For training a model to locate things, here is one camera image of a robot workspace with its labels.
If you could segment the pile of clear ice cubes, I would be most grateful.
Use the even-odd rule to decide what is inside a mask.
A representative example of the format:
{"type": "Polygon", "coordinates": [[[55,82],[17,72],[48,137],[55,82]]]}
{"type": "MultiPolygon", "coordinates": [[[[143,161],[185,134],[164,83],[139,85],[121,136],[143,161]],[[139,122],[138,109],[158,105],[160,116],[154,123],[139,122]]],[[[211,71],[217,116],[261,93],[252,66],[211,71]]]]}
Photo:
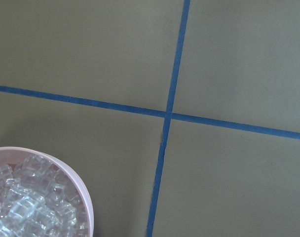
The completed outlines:
{"type": "Polygon", "coordinates": [[[41,156],[0,165],[0,237],[87,237],[80,192],[41,156]]]}

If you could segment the pink bowl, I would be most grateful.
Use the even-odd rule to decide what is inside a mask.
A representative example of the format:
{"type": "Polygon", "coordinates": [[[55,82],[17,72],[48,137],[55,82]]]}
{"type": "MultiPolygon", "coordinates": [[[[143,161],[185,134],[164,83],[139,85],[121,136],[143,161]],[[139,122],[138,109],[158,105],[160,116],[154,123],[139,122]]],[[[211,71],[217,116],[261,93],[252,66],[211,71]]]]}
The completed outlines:
{"type": "Polygon", "coordinates": [[[70,166],[49,154],[21,147],[0,147],[0,166],[4,164],[18,164],[31,155],[41,156],[51,161],[72,181],[84,204],[88,220],[88,235],[92,237],[94,232],[94,211],[91,196],[81,177],[70,166]]]}

